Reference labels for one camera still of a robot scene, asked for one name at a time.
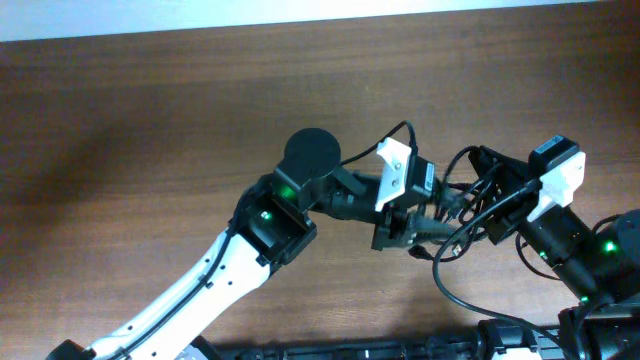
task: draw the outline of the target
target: robotic arm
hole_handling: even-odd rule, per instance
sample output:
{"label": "robotic arm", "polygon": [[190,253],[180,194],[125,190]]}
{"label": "robotic arm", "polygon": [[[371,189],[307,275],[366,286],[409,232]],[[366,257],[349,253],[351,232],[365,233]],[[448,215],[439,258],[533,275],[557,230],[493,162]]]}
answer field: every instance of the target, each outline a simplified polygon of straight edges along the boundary
{"label": "robotic arm", "polygon": [[[390,137],[402,126],[409,129],[409,146]],[[344,169],[374,150],[385,161],[382,176]],[[479,180],[448,184],[455,162],[467,152]],[[474,311],[480,308],[444,288],[438,264],[463,256],[485,237],[498,245],[518,231],[583,303],[560,314],[560,340],[556,341],[566,356],[600,358],[602,342],[597,331],[589,332],[595,320],[586,320],[596,313],[606,319],[632,319],[629,331],[637,330],[633,315],[638,309],[634,299],[640,293],[640,211],[615,219],[596,234],[566,207],[584,174],[584,153],[577,144],[554,137],[532,153],[528,164],[488,148],[469,147],[454,159],[442,182],[436,179],[435,165],[417,153],[408,122],[342,162],[340,146],[330,133],[297,132],[274,172],[242,195],[228,228],[189,272],[110,335],[86,349],[67,340],[47,360],[174,359],[227,307],[289,264],[315,238],[309,211],[374,224],[373,249],[411,248],[412,256],[433,261],[440,289]],[[430,204],[436,206],[433,218],[426,216]],[[416,205],[417,211],[409,211]],[[473,216],[465,220],[469,212]],[[453,219],[462,227],[449,225]],[[427,243],[440,246],[435,256],[421,246]],[[448,248],[453,256],[443,259]],[[521,320],[484,311],[506,321],[516,319],[514,323]],[[609,325],[619,329],[621,323],[616,324]],[[597,326],[604,331],[602,323]]]}

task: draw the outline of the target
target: wood grain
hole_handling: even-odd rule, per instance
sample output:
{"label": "wood grain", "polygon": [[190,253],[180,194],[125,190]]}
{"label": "wood grain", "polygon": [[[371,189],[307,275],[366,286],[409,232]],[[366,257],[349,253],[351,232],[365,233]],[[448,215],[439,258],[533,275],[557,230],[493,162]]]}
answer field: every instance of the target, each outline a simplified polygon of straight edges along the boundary
{"label": "wood grain", "polygon": [[[469,144],[524,159],[561,133],[587,153],[573,205],[587,224],[637,208],[639,20],[604,3],[0,44],[1,357],[88,345],[134,316],[305,127],[346,157],[410,119],[440,171]],[[313,218],[317,239],[207,338],[388,338],[481,318],[444,299],[429,264],[370,250],[371,226]],[[511,242],[479,244],[443,279],[540,324],[576,303]]]}

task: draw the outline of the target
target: brown wooden surface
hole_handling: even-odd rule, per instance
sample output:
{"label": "brown wooden surface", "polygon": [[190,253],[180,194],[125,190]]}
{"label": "brown wooden surface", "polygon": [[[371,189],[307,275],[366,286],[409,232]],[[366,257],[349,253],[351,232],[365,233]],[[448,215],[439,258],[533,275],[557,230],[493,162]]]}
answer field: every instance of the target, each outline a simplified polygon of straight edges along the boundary
{"label": "brown wooden surface", "polygon": [[[525,159],[561,133],[587,153],[573,205],[587,224],[640,207],[639,22],[607,3],[0,44],[0,357],[88,345],[134,316],[304,127],[346,157],[410,119],[439,174],[465,145]],[[445,300],[430,264],[369,250],[372,226],[313,218],[316,240],[207,338],[380,338],[481,318]],[[462,298],[541,324],[576,303],[512,242],[442,273]]]}

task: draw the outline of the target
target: wooden table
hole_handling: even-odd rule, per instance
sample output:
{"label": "wooden table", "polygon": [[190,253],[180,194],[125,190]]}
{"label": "wooden table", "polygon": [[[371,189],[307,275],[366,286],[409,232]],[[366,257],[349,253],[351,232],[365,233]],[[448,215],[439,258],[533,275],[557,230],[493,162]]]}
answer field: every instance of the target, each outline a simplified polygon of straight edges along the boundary
{"label": "wooden table", "polygon": [[[573,208],[588,225],[639,207],[639,23],[606,3],[0,44],[0,357],[88,345],[134,316],[305,127],[346,157],[410,119],[439,174],[466,145],[526,159],[560,133],[587,153]],[[429,263],[370,250],[372,226],[313,219],[316,240],[208,339],[418,336],[481,319],[440,294]],[[512,241],[442,272],[462,298],[539,324],[577,302]]]}

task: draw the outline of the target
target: white wall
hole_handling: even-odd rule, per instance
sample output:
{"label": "white wall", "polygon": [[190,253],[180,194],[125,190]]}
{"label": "white wall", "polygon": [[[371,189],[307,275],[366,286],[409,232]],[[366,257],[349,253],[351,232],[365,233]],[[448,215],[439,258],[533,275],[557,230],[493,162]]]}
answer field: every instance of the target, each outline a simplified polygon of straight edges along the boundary
{"label": "white wall", "polygon": [[582,1],[0,0],[0,41],[272,24],[567,2]]}

